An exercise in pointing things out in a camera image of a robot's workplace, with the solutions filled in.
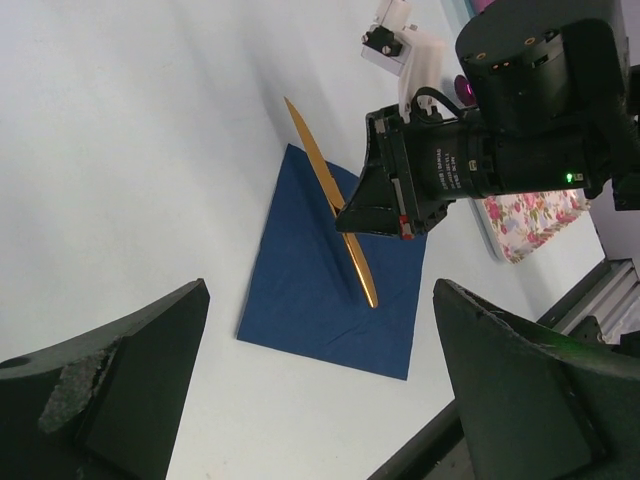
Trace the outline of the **dark blue paper napkin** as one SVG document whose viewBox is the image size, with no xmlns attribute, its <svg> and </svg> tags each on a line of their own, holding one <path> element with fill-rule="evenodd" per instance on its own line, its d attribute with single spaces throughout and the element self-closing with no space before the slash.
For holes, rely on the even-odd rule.
<svg viewBox="0 0 640 480">
<path fill-rule="evenodd" d="M 409 373 L 426 240 L 361 235 L 371 308 L 306 153 L 286 148 L 236 337 L 394 379 Z"/>
</svg>

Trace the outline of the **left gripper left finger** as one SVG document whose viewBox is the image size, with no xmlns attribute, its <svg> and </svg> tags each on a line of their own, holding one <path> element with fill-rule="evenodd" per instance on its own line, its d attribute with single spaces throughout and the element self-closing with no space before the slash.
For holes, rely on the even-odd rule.
<svg viewBox="0 0 640 480">
<path fill-rule="evenodd" d="M 204 332 L 203 280 L 1 364 L 4 479 L 163 479 Z"/>
</svg>

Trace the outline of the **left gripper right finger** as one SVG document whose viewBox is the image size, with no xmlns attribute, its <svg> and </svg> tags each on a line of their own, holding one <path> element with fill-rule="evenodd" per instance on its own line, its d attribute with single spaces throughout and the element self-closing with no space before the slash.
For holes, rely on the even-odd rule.
<svg viewBox="0 0 640 480">
<path fill-rule="evenodd" d="M 479 479 L 636 479 L 639 361 L 436 281 L 435 318 Z"/>
</svg>

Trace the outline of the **purple spoon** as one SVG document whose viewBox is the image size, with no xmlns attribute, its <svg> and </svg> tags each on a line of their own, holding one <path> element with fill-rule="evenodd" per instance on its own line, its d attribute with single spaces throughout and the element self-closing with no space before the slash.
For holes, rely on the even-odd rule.
<svg viewBox="0 0 640 480">
<path fill-rule="evenodd" d="M 476 96 L 470 82 L 464 75 L 457 75 L 454 79 L 454 90 L 459 101 L 466 107 L 477 105 Z"/>
</svg>

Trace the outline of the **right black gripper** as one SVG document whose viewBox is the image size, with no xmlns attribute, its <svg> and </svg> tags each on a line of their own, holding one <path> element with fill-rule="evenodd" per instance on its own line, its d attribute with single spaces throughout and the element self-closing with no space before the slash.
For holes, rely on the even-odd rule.
<svg viewBox="0 0 640 480">
<path fill-rule="evenodd" d="M 367 115 L 367 172 L 340 210 L 342 233 L 426 235 L 460 199 L 500 192 L 495 135 L 479 109 L 450 119 L 435 112 L 408 123 L 394 105 Z"/>
</svg>

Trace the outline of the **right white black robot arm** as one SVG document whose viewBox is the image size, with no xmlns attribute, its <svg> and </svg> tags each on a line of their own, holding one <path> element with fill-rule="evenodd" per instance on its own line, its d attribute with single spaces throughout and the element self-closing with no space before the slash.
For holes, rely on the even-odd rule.
<svg viewBox="0 0 640 480">
<path fill-rule="evenodd" d="M 438 86 L 433 43 L 379 23 L 364 45 L 403 64 L 397 104 L 368 114 L 359 183 L 339 210 L 343 233 L 410 239 L 459 199 L 613 186 L 639 206 L 639 70 L 617 1 L 495 1 L 455 51 L 475 102 Z"/>
</svg>

